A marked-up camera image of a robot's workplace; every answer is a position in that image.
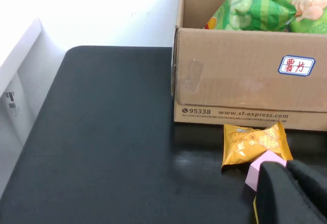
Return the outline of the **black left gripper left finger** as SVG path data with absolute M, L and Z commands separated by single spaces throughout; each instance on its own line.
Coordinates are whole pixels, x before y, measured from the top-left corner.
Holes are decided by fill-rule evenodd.
M 320 223 L 300 195 L 287 166 L 275 162 L 260 166 L 255 218 L 257 223 Z

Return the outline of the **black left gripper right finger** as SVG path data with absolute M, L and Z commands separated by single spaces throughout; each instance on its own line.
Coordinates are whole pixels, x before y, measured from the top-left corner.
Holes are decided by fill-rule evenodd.
M 287 170 L 308 208 L 326 223 L 326 176 L 299 160 L 288 161 Z

